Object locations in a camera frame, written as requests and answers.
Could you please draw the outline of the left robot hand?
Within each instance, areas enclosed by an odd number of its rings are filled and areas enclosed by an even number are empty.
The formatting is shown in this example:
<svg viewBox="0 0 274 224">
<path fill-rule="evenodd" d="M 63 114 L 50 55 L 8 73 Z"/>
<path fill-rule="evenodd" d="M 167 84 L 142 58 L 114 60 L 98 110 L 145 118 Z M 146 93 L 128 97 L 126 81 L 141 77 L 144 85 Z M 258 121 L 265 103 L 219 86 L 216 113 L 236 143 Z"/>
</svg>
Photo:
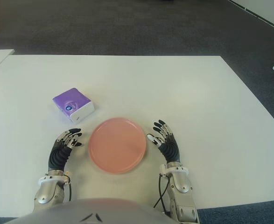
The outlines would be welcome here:
<svg viewBox="0 0 274 224">
<path fill-rule="evenodd" d="M 48 160 L 48 171 L 64 171 L 65 164 L 72 150 L 81 146 L 78 138 L 82 135 L 80 128 L 72 128 L 61 133 L 54 142 Z"/>
</svg>

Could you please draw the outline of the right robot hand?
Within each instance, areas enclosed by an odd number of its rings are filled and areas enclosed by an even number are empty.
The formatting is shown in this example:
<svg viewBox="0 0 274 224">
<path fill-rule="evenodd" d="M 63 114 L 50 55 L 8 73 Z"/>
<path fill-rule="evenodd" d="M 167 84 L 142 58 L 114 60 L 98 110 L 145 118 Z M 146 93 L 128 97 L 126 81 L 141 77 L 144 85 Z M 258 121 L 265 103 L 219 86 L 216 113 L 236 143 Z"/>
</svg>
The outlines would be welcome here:
<svg viewBox="0 0 274 224">
<path fill-rule="evenodd" d="M 154 122 L 153 130 L 160 134 L 156 137 L 147 134 L 147 138 L 159 149 L 167 163 L 180 162 L 180 152 L 171 128 L 163 121 Z"/>
</svg>

